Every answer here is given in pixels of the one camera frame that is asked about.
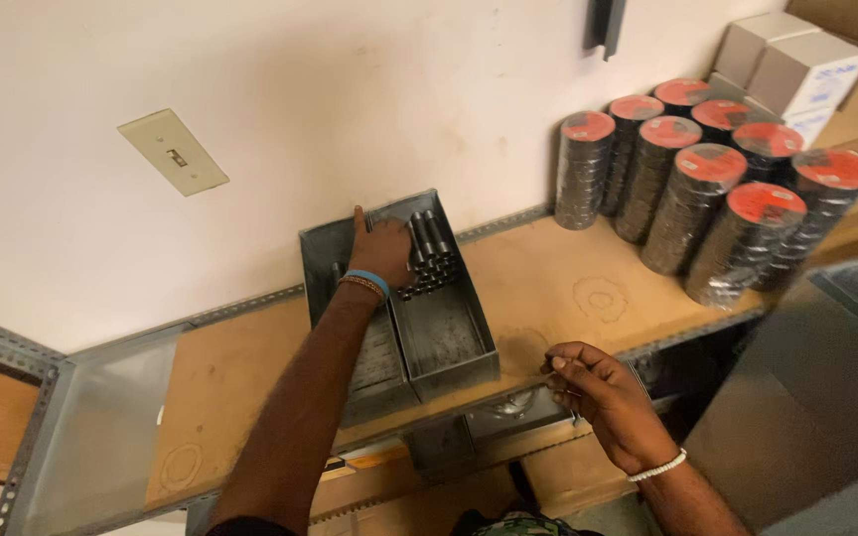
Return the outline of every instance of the light switch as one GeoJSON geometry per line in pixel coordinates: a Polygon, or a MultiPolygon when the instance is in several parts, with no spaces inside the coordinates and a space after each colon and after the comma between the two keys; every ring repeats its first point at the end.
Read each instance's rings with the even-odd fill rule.
{"type": "Polygon", "coordinates": [[[170,108],[118,131],[185,197],[230,181],[170,108]]]}

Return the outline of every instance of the white wall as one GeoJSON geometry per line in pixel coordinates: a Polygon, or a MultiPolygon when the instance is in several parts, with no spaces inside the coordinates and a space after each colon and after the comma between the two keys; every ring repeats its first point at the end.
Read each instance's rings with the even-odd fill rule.
{"type": "Polygon", "coordinates": [[[549,130],[708,72],[786,0],[0,0],[0,324],[70,352],[301,281],[296,231],[426,188],[457,229],[546,201],[549,130]],[[115,127],[173,108],[231,178],[183,198],[115,127]]]}

